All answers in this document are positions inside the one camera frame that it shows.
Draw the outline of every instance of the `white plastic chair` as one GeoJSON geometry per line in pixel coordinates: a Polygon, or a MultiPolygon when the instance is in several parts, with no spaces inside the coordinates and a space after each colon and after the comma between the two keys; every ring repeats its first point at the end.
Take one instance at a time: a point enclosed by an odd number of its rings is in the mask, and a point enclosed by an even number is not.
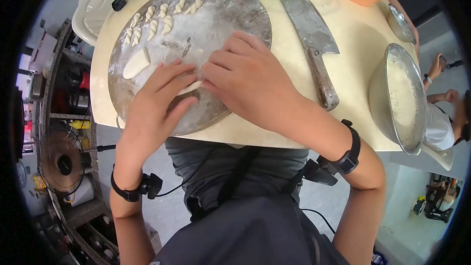
{"type": "Polygon", "coordinates": [[[442,165],[446,171],[450,171],[453,166],[453,147],[447,150],[433,150],[422,144],[421,149],[431,156],[435,161],[442,165]]]}
{"type": "Polygon", "coordinates": [[[91,46],[97,43],[98,35],[106,17],[112,10],[114,0],[79,0],[72,17],[72,29],[91,46]]]}

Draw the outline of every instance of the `wooden cutting board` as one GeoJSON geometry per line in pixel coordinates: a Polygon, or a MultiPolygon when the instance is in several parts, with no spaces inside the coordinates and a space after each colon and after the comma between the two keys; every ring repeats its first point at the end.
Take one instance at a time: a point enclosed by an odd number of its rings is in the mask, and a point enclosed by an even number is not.
{"type": "MultiPolygon", "coordinates": [[[[175,5],[180,0],[149,0],[137,13],[142,18],[136,27],[142,28],[139,44],[132,47],[124,44],[126,28],[130,27],[132,18],[123,27],[116,40],[108,67],[108,88],[113,106],[121,119],[126,121],[127,112],[134,96],[154,72],[157,64],[168,64],[175,58],[184,63],[193,63],[199,68],[208,60],[214,50],[221,49],[225,39],[233,30],[238,29],[258,36],[268,48],[271,47],[272,31],[270,18],[259,0],[202,0],[203,5],[196,14],[184,15],[195,0],[186,0],[183,12],[173,14],[175,5]],[[167,3],[167,15],[173,18],[173,28],[161,35],[164,27],[163,19],[157,17],[160,5],[167,3]],[[159,22],[156,35],[147,41],[150,32],[150,21],[145,22],[145,13],[150,5],[156,7],[151,20],[159,22]],[[151,64],[132,79],[124,79],[123,70],[131,56],[145,47],[151,64]]],[[[180,120],[172,136],[186,135],[203,130],[213,125],[230,111],[208,91],[199,88],[195,91],[177,96],[170,104],[172,109],[180,100],[188,96],[196,96],[198,103],[191,106],[180,120]]]]}

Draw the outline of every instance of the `hand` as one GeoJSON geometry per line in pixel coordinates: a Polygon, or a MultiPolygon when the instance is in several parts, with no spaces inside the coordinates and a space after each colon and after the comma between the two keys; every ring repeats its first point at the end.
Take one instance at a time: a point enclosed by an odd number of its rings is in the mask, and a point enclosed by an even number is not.
{"type": "Polygon", "coordinates": [[[283,133],[303,96],[271,51],[256,37],[234,31],[201,67],[203,87],[242,118],[283,133]]]}
{"type": "Polygon", "coordinates": [[[162,145],[189,107],[198,102],[194,96],[187,97],[167,114],[178,92],[196,80],[194,74],[182,74],[194,69],[194,65],[182,64],[180,59],[168,66],[159,63],[132,102],[117,145],[120,153],[125,152],[132,162],[142,165],[162,145]]]}
{"type": "Polygon", "coordinates": [[[458,91],[450,89],[443,94],[443,99],[449,103],[453,103],[458,96],[458,91]]]}
{"type": "Polygon", "coordinates": [[[432,66],[430,67],[430,70],[429,70],[429,73],[428,73],[430,79],[434,79],[434,78],[438,77],[438,76],[440,75],[440,73],[441,73],[441,68],[440,68],[440,56],[441,56],[441,55],[442,55],[442,54],[439,53],[439,54],[435,57],[435,59],[434,59],[434,61],[433,61],[433,64],[432,64],[432,66]]]}

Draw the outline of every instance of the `kitchen counter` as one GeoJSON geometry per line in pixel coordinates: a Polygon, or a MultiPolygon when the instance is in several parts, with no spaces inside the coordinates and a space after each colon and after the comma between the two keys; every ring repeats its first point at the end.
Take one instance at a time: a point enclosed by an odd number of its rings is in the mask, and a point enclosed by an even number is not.
{"type": "MultiPolygon", "coordinates": [[[[96,123],[116,127],[116,110],[111,103],[107,81],[111,51],[128,20],[147,1],[126,0],[127,4],[121,11],[111,11],[100,31],[92,58],[90,79],[91,105],[96,123]]],[[[273,29],[271,51],[297,90],[318,102],[308,61],[288,14],[279,0],[260,1],[267,9],[273,29]]],[[[337,108],[330,113],[338,120],[352,121],[353,127],[375,151],[401,150],[375,125],[368,105],[368,83],[387,45],[402,45],[418,64],[412,44],[400,41],[386,21],[388,2],[383,0],[372,7],[362,7],[349,0],[310,1],[321,13],[340,51],[340,54],[323,56],[340,100],[337,108]]],[[[211,127],[182,137],[228,144],[305,148],[233,113],[211,127]]]]}

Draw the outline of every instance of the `metal bowl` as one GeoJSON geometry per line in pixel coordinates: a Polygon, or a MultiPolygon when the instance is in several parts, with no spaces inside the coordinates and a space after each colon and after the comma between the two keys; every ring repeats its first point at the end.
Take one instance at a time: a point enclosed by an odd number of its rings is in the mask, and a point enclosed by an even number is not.
{"type": "Polygon", "coordinates": [[[390,12],[386,17],[389,26],[391,27],[394,34],[403,42],[409,42],[414,45],[417,44],[417,39],[415,34],[412,31],[411,24],[406,19],[403,13],[397,7],[393,6],[391,3],[388,4],[390,12]]]}
{"type": "Polygon", "coordinates": [[[405,153],[418,154],[425,135],[427,96],[423,88],[419,68],[410,54],[401,45],[391,43],[386,48],[386,52],[370,80],[368,100],[373,120],[384,136],[392,142],[399,144],[405,153]],[[395,58],[396,61],[402,64],[401,69],[407,74],[412,84],[412,91],[416,100],[415,109],[410,109],[415,111],[415,124],[408,139],[399,137],[397,125],[393,119],[390,88],[388,85],[388,70],[397,69],[398,67],[388,67],[388,63],[391,63],[392,58],[395,58]]]}

